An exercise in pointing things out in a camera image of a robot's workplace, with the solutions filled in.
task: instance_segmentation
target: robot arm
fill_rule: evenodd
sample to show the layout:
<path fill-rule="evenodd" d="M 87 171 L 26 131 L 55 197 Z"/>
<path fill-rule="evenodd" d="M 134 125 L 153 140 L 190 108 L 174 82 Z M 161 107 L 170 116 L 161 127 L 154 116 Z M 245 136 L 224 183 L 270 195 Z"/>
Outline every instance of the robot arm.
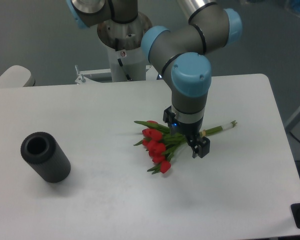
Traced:
<path fill-rule="evenodd" d="M 163 121 L 171 134 L 185 135 L 193 157 L 202 158 L 210 149 L 209 140 L 199 134 L 211 85 L 211 65 L 204 55 L 238 40 L 242 22 L 234 10 L 222 9 L 215 0 L 178 3 L 190 16 L 189 25 L 176 32 L 153 27 L 143 36 L 141 47 L 172 92 Z"/>
<path fill-rule="evenodd" d="M 168 124 L 171 134 L 185 135 L 193 157 L 203 158 L 210 151 L 210 141 L 202 138 L 199 132 L 212 75 L 210 62 L 204 55 L 241 37 L 239 15 L 232 9 L 222 9 L 216 0 L 177 0 L 189 25 L 170 32 L 163 26 L 149 30 L 149 24 L 135 26 L 138 0 L 66 1 L 79 27 L 91 27 L 107 20 L 118 25 L 107 27 L 107 39 L 113 40 L 109 42 L 102 38 L 98 28 L 101 41 L 116 51 L 130 49 L 126 38 L 120 37 L 122 32 L 128 29 L 133 33 L 140 32 L 133 34 L 135 45 L 131 49 L 141 45 L 147 59 L 172 92 L 172 105 L 164 111 L 163 121 Z"/>

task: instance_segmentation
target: black cable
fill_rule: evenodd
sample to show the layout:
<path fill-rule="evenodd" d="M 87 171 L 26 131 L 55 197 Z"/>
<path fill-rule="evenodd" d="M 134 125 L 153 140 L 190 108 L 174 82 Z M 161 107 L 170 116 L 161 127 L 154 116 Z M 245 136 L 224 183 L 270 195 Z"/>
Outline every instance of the black cable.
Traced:
<path fill-rule="evenodd" d="M 298 143 L 300 143 L 300 140 L 292 132 L 289 132 L 289 134 L 291 135 L 291 137 L 294 138 L 294 140 L 296 140 Z"/>

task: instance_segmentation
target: gray floor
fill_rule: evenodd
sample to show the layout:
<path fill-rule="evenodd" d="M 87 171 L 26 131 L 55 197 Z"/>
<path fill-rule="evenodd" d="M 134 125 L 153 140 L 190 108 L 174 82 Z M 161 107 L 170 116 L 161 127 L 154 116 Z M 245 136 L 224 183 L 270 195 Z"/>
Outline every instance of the gray floor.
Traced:
<path fill-rule="evenodd" d="M 218 2 L 239 12 L 243 36 L 207 56 L 213 75 L 267 75 L 286 121 L 300 105 L 300 18 L 284 9 L 283 0 Z M 153 25 L 176 30 L 187 24 L 175 0 L 139 0 L 139 10 Z M 79 30 L 65 0 L 0 0 L 0 75 L 21 65 L 39 86 L 66 85 L 74 82 L 76 64 L 81 70 L 108 68 L 96 30 Z M 294 131 L 300 138 L 300 125 Z M 300 147 L 293 140 L 291 145 L 299 159 Z"/>

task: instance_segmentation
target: light blue joint cap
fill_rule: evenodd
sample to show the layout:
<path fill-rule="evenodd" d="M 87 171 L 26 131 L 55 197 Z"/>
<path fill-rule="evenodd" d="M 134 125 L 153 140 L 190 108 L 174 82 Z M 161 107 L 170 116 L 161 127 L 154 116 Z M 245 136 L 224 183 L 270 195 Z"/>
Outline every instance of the light blue joint cap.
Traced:
<path fill-rule="evenodd" d="M 190 98 L 201 97 L 211 85 L 211 64 L 196 52 L 184 53 L 174 61 L 171 78 L 180 93 Z"/>
<path fill-rule="evenodd" d="M 229 17 L 229 37 L 228 42 L 226 43 L 231 44 L 235 41 L 238 41 L 242 35 L 242 21 L 239 14 L 231 9 L 225 9 L 225 12 L 228 14 Z"/>
<path fill-rule="evenodd" d="M 157 37 L 165 31 L 169 31 L 169 29 L 164 26 L 154 26 L 150 28 L 143 36 L 141 41 L 141 48 L 148 61 L 149 61 L 149 53 L 152 45 L 154 44 Z"/>
<path fill-rule="evenodd" d="M 87 25 L 85 25 L 85 23 L 81 20 L 81 18 L 79 17 L 79 15 L 77 14 L 76 10 L 74 9 L 74 6 L 71 3 L 71 0 L 65 0 L 66 4 L 68 4 L 68 7 L 76 21 L 76 23 L 78 24 L 78 27 L 80 29 L 87 29 Z"/>

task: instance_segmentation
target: black cylinder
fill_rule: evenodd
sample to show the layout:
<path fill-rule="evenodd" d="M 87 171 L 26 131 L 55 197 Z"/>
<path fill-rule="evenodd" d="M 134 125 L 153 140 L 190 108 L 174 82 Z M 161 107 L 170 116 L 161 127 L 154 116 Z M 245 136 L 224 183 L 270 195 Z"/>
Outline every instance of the black cylinder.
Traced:
<path fill-rule="evenodd" d="M 54 137 L 46 132 L 27 136 L 21 145 L 21 156 L 49 183 L 64 180 L 71 170 L 68 158 Z"/>

